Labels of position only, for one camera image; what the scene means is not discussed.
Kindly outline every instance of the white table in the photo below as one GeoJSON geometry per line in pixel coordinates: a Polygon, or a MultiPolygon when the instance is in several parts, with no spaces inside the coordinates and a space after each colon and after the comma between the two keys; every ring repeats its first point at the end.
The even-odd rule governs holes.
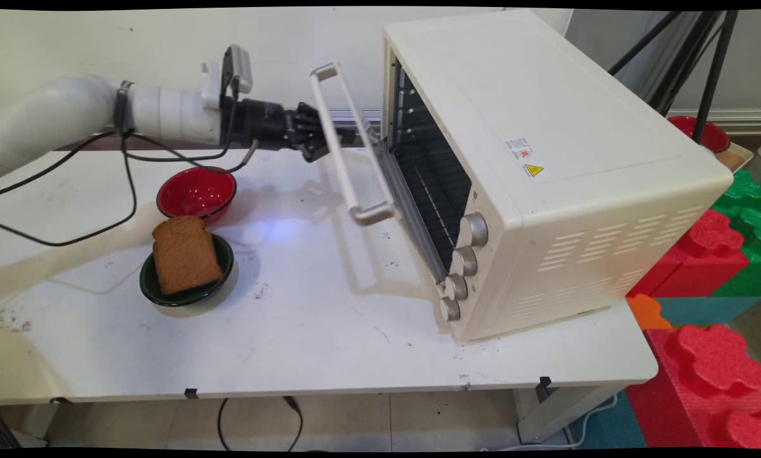
{"type": "MultiPolygon", "coordinates": [[[[371,195],[380,194],[360,154],[348,152],[350,167],[363,177],[364,200],[375,203],[371,195]]],[[[3,177],[0,189],[61,156],[3,177]]],[[[242,156],[230,151],[218,163],[242,156]]],[[[291,150],[257,151],[235,174],[229,213],[209,227],[235,252],[223,289],[197,305],[157,307],[140,293],[140,267],[151,230],[165,220],[156,192],[185,168],[132,162],[133,220],[74,246],[44,247],[0,230],[0,404],[185,398],[186,389],[200,398],[520,389],[547,376],[554,387],[584,390],[564,402],[562,410],[577,406],[569,417],[657,372],[625,302],[454,342],[400,225],[357,226],[330,160],[310,165],[291,150]]],[[[125,180],[118,151],[79,153],[0,197],[0,223],[69,240],[128,214],[125,180]]],[[[548,420],[539,422],[546,430],[548,420]]]]}

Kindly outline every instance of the toast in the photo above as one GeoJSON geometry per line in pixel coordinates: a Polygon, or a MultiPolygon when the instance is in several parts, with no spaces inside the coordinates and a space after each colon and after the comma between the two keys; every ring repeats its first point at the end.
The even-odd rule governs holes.
{"type": "Polygon", "coordinates": [[[223,276],[214,241],[205,231],[201,218],[171,218],[157,225],[151,236],[154,237],[154,267],[160,292],[166,296],[217,281],[223,276]]]}

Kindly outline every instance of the white cable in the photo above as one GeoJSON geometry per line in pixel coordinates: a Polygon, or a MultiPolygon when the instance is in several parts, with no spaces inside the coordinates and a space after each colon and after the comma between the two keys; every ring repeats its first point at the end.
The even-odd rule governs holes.
{"type": "Polygon", "coordinates": [[[603,406],[602,408],[595,408],[589,411],[584,416],[584,423],[581,425],[581,439],[579,441],[576,441],[576,443],[567,443],[563,445],[557,445],[557,444],[541,444],[541,443],[531,443],[528,445],[517,445],[515,447],[507,447],[503,448],[501,450],[488,450],[487,448],[483,448],[482,450],[479,450],[480,452],[511,452],[511,450],[519,450],[521,448],[535,448],[535,447],[547,447],[547,448],[572,448],[572,447],[578,447],[581,446],[582,443],[584,443],[584,440],[586,439],[586,423],[589,421],[589,418],[592,417],[592,414],[596,414],[598,412],[605,411],[607,409],[611,409],[614,406],[618,404],[618,395],[615,395],[612,397],[612,403],[610,403],[608,406],[603,406]]]}

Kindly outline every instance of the white wall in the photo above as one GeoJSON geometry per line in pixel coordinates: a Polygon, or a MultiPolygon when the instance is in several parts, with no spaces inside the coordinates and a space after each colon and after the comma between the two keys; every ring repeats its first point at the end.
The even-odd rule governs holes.
{"type": "MultiPolygon", "coordinates": [[[[95,73],[199,90],[200,63],[229,44],[250,53],[250,97],[311,102],[310,71],[339,61],[358,107],[381,107],[383,24],[498,11],[499,6],[293,6],[142,11],[0,10],[0,104],[58,76],[95,73]]],[[[534,8],[563,34],[569,9],[534,8]]],[[[330,108],[344,108],[337,90],[330,108]]]]}
{"type": "MultiPolygon", "coordinates": [[[[717,41],[706,49],[671,108],[699,107],[717,41]]],[[[761,108],[761,10],[739,11],[711,106],[761,108]]]]}
{"type": "MultiPolygon", "coordinates": [[[[609,69],[645,34],[645,31],[650,29],[655,18],[662,17],[660,12],[654,13],[576,9],[566,38],[601,67],[609,69]]],[[[715,45],[716,40],[706,50],[702,60],[680,90],[671,112],[696,112],[703,96],[715,45]]],[[[643,55],[636,57],[637,60],[642,58],[643,55]]],[[[619,76],[627,87],[639,90],[632,85],[642,79],[641,74],[635,73],[634,79],[623,74],[619,76]]],[[[737,116],[735,113],[740,113],[738,116],[743,117],[750,113],[761,113],[761,10],[739,11],[711,112],[721,112],[723,116],[737,116]]]]}

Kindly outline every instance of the oven knob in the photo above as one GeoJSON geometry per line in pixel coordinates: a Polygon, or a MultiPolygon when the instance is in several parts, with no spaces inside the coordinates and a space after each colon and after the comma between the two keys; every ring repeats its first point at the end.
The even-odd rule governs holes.
{"type": "Polygon", "coordinates": [[[439,311],[442,312],[442,319],[445,321],[459,320],[459,304],[449,298],[442,298],[439,302],[439,311]]]}
{"type": "Polygon", "coordinates": [[[459,222],[459,234],[467,246],[483,246],[488,243],[488,225],[482,214],[473,212],[462,217],[459,222]]]}
{"type": "Polygon", "coordinates": [[[468,286],[461,275],[451,274],[445,279],[445,294],[453,301],[464,301],[468,298],[468,286]]]}
{"type": "Polygon", "coordinates": [[[470,277],[476,275],[476,255],[474,250],[469,246],[461,246],[453,250],[451,265],[456,266],[459,275],[470,277]]]}

